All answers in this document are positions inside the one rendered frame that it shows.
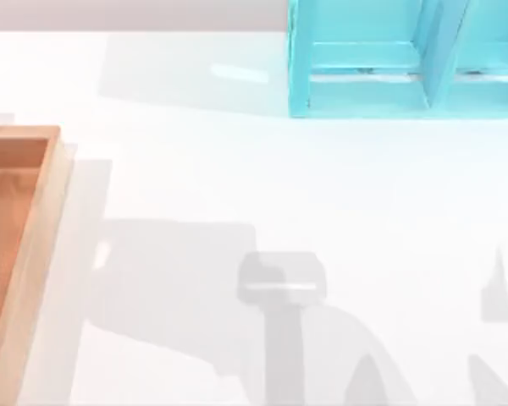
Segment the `light blue rack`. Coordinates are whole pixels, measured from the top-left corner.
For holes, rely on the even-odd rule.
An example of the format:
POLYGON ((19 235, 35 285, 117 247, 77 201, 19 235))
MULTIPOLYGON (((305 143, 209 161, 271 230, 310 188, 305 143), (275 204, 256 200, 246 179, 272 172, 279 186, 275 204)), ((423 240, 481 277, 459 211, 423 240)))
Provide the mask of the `light blue rack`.
POLYGON ((508 118, 508 0, 288 0, 294 118, 508 118))

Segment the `shallow salmon-coloured box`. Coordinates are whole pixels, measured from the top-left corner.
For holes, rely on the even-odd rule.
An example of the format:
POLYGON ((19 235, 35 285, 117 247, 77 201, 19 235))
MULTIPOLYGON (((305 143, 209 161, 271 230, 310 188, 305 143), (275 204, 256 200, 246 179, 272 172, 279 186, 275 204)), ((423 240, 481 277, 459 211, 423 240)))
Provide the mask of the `shallow salmon-coloured box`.
POLYGON ((16 406, 72 169, 52 125, 0 125, 0 406, 16 406))

